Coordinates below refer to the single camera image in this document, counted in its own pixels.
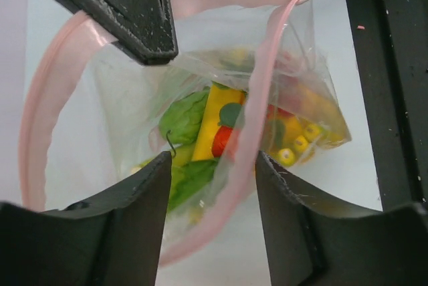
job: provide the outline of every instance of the yellow ball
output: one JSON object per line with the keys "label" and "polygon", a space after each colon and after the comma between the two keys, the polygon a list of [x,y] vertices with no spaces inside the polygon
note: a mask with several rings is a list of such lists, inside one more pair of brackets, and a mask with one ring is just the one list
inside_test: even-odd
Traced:
{"label": "yellow ball", "polygon": [[203,217],[203,209],[200,207],[191,209],[189,211],[189,221],[192,225],[199,223],[202,217]]}
{"label": "yellow ball", "polygon": [[138,171],[140,171],[141,170],[141,168],[142,167],[134,167],[133,169],[131,169],[131,172],[130,172],[130,176],[132,176],[133,174],[136,174]]}
{"label": "yellow ball", "polygon": [[316,144],[321,149],[333,149],[341,146],[345,143],[345,139],[340,134],[335,134],[334,132],[327,132],[320,142]]}
{"label": "yellow ball", "polygon": [[303,131],[304,137],[309,142],[314,142],[315,140],[319,139],[319,137],[322,134],[322,128],[317,124],[309,124],[306,126],[305,130]]}
{"label": "yellow ball", "polygon": [[309,147],[309,142],[303,136],[298,136],[293,142],[294,150],[298,154],[303,154]]}
{"label": "yellow ball", "polygon": [[244,48],[237,48],[230,52],[230,56],[233,61],[241,63],[248,58],[249,52]]}
{"label": "yellow ball", "polygon": [[276,161],[278,161],[284,167],[291,167],[296,163],[296,155],[294,154],[293,150],[284,148],[278,152]]}

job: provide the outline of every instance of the green leaf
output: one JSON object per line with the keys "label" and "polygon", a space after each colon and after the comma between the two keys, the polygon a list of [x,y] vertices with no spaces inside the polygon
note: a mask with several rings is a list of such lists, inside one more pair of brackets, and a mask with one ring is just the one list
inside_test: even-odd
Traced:
{"label": "green leaf", "polygon": [[191,144],[198,136],[209,88],[173,102],[159,120],[159,131],[171,144]]}
{"label": "green leaf", "polygon": [[220,109],[220,123],[219,126],[229,128],[235,127],[236,120],[241,112],[242,105],[237,103],[226,104]]}
{"label": "green leaf", "polygon": [[274,127],[275,145],[278,148],[282,148],[282,140],[284,139],[284,136],[286,135],[286,125],[279,120],[274,120],[271,123],[274,123],[273,127]]}
{"label": "green leaf", "polygon": [[174,210],[195,193],[209,184],[214,176],[215,167],[219,159],[190,161],[182,170],[185,178],[180,177],[180,181],[174,185],[174,191],[171,191],[168,202],[168,212]]}
{"label": "green leaf", "polygon": [[174,195],[177,191],[177,185],[186,180],[186,172],[183,167],[171,167],[171,190],[170,196]]}

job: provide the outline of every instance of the white table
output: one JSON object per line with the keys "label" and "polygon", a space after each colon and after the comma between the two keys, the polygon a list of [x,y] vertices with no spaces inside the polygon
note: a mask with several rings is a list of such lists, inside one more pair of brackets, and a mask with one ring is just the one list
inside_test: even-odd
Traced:
{"label": "white table", "polygon": [[[27,89],[44,50],[70,14],[52,0],[0,0],[0,9],[0,199],[19,203],[16,141],[24,84]],[[344,200],[381,209],[345,0],[316,0],[315,20],[317,46],[328,54],[353,141],[318,156],[297,174]],[[159,271],[157,286],[196,285],[269,285],[256,196],[207,248]]]}

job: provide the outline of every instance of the red tomato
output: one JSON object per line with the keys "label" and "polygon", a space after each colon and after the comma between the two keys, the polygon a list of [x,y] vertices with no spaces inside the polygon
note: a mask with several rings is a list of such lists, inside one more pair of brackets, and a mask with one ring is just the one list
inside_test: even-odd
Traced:
{"label": "red tomato", "polygon": [[[229,127],[222,126],[215,134],[213,145],[211,147],[211,153],[214,158],[219,158],[223,154],[226,145],[230,139],[230,135],[232,134],[233,129]],[[231,145],[231,156],[232,159],[235,155],[236,146],[237,146],[237,135],[233,137],[233,141],[230,143]]]}

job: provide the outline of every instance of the ziplock bag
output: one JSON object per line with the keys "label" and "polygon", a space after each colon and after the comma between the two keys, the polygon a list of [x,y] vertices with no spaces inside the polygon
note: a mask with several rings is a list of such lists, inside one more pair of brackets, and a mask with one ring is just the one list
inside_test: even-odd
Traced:
{"label": "ziplock bag", "polygon": [[66,206],[168,149],[160,265],[208,243],[254,190],[260,148],[285,167],[304,166],[316,150],[350,140],[306,1],[171,0],[181,54],[165,67],[138,65],[97,23],[74,15],[25,102],[24,205]]}

